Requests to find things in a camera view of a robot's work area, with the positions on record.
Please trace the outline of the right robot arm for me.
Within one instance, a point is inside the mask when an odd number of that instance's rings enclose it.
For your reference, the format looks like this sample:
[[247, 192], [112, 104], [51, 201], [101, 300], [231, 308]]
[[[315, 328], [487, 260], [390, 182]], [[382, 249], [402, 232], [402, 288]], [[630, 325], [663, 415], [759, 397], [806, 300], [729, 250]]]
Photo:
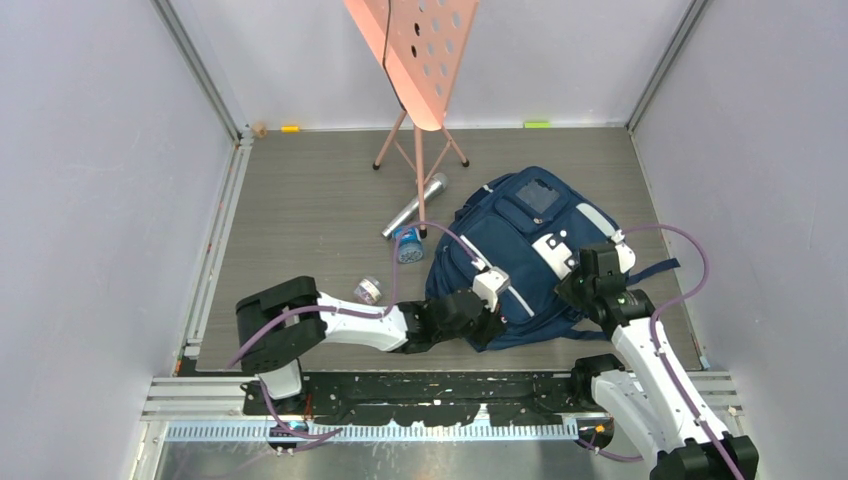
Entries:
[[677, 359], [648, 295], [629, 289], [630, 253], [613, 241], [583, 248], [556, 288], [588, 313], [615, 349], [576, 360], [572, 400], [610, 414], [652, 479], [755, 478], [753, 441], [733, 434], [715, 415]]

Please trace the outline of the navy blue student backpack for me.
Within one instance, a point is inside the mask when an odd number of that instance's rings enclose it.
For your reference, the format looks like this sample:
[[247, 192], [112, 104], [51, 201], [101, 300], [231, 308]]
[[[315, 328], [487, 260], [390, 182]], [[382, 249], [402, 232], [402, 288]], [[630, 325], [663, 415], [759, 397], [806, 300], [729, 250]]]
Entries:
[[474, 258], [510, 280], [498, 296], [502, 328], [486, 339], [469, 338], [476, 351], [604, 339], [601, 332], [578, 329], [586, 313], [555, 288], [577, 267], [580, 248], [608, 241], [619, 226], [556, 175], [531, 166], [488, 182], [456, 211], [449, 229], [434, 249], [426, 299], [470, 289], [478, 273]]

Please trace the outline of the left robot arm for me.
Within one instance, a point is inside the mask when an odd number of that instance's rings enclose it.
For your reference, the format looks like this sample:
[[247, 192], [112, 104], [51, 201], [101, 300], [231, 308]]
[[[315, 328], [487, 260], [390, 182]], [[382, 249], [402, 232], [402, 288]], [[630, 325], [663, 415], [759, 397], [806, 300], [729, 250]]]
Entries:
[[229, 361], [257, 376], [280, 412], [298, 412], [307, 398], [300, 357], [320, 344], [367, 346], [417, 354], [456, 338], [487, 345], [505, 330], [499, 296], [510, 285], [498, 269], [476, 275], [469, 288], [442, 298], [390, 307], [343, 301], [300, 276], [240, 300], [240, 347]]

